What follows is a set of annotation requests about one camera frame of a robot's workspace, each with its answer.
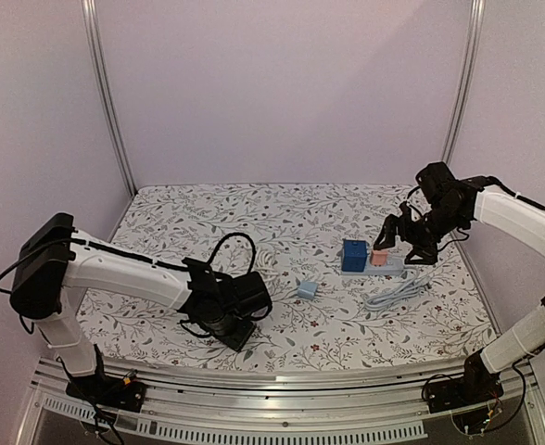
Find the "pink charger plug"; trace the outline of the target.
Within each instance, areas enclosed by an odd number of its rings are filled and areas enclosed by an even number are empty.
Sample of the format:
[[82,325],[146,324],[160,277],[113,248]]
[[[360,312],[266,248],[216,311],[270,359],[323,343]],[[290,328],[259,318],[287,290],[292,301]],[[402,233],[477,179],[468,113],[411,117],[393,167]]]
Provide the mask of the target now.
[[389,254],[389,251],[387,249],[383,249],[383,250],[374,249],[370,257],[370,264],[373,267],[386,266],[387,260],[388,260],[388,254]]

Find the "dark blue cube socket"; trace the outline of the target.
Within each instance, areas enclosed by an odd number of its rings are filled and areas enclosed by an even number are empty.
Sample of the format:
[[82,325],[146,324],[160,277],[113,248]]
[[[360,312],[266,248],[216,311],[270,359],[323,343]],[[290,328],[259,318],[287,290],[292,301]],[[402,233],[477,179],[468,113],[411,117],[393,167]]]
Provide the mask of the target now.
[[341,271],[343,273],[364,272],[369,256],[366,241],[344,239],[341,253]]

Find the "grey power strip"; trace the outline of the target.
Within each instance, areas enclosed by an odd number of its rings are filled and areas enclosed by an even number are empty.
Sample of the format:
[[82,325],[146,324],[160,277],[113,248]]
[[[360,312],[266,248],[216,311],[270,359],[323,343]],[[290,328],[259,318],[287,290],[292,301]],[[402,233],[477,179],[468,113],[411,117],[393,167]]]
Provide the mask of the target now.
[[345,276],[399,276],[404,271],[404,263],[402,259],[388,260],[385,265],[374,266],[366,264],[362,272],[347,272],[342,271]]

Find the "light blue charger plug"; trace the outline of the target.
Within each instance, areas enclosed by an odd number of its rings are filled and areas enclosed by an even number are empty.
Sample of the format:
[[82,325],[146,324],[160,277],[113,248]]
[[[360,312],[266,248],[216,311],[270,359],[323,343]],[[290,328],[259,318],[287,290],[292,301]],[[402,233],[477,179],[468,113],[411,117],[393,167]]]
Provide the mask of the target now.
[[314,300],[318,290],[318,284],[310,281],[303,281],[298,285],[297,296],[300,299]]

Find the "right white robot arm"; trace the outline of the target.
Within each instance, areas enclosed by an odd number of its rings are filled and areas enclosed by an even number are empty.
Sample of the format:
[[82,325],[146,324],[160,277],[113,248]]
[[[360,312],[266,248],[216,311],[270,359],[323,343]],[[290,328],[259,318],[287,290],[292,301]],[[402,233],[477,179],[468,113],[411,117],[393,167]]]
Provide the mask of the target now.
[[[545,207],[521,196],[494,176],[457,179],[443,162],[427,165],[415,180],[429,212],[418,219],[401,203],[390,214],[374,241],[374,249],[393,248],[398,240],[411,246],[408,264],[432,265],[438,242],[450,232],[468,230],[472,222],[494,227],[535,250],[545,259]],[[480,365],[494,375],[545,345],[545,297],[538,307],[484,347]]]

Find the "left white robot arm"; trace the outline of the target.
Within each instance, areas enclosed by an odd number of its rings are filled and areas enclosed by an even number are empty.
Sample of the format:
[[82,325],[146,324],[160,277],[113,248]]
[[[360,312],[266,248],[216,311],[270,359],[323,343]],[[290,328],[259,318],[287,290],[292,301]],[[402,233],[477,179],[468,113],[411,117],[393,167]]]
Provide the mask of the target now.
[[231,276],[213,260],[184,258],[172,264],[118,248],[78,230],[68,213],[51,217],[20,248],[9,268],[12,309],[32,322],[48,347],[78,378],[94,402],[113,395],[111,378],[101,372],[102,354],[82,330],[69,303],[71,288],[103,290],[153,302],[182,315],[181,328],[193,337],[215,338],[240,351],[257,321],[272,309],[261,275],[249,267]]

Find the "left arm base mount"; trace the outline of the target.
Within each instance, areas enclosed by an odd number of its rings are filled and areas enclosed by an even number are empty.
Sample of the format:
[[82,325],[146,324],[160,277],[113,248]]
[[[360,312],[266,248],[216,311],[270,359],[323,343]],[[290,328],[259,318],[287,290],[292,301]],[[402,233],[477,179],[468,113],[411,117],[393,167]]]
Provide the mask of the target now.
[[107,406],[133,413],[143,407],[147,385],[136,378],[136,374],[113,377],[105,373],[102,357],[96,360],[96,368],[90,375],[74,376],[66,367],[69,379],[66,393],[89,404]]

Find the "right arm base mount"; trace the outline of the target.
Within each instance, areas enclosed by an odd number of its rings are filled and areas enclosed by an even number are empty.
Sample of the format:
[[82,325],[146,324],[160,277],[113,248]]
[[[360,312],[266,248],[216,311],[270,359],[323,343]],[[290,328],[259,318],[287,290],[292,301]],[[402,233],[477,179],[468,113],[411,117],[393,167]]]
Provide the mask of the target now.
[[480,353],[475,352],[465,359],[461,377],[439,374],[425,381],[421,397],[430,413],[455,410],[495,400],[503,395],[501,373],[490,373]]

